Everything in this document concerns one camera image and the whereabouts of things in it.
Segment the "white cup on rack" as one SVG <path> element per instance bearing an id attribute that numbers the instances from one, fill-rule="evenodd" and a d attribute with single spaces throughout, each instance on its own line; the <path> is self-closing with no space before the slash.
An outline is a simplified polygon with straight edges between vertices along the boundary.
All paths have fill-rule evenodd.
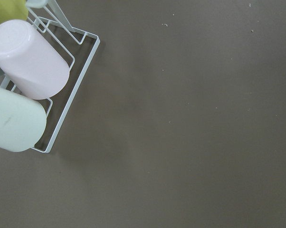
<path id="1" fill-rule="evenodd" d="M 42 137 L 47 123 L 43 106 L 23 95 L 0 88 L 0 148 L 22 152 Z"/>

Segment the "pink cup on rack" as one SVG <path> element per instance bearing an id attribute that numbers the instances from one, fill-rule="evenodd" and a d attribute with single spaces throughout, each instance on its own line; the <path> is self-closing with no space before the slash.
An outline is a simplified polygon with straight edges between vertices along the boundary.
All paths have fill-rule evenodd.
<path id="1" fill-rule="evenodd" d="M 19 19 L 0 24 L 0 68 L 35 100 L 56 95 L 69 79 L 67 62 L 33 25 Z"/>

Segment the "mint cup on rack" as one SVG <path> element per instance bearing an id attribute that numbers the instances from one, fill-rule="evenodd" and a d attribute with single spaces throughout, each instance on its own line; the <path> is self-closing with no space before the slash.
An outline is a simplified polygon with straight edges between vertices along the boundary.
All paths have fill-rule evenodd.
<path id="1" fill-rule="evenodd" d="M 41 9 L 48 4 L 48 0 L 26 0 L 27 8 Z"/>

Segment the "yellow cup on rack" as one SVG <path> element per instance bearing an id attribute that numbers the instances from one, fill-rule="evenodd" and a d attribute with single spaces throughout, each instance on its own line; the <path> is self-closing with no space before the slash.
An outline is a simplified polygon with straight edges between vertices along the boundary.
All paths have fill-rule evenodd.
<path id="1" fill-rule="evenodd" d="M 0 0 L 0 24 L 12 19 L 27 20 L 25 0 Z"/>

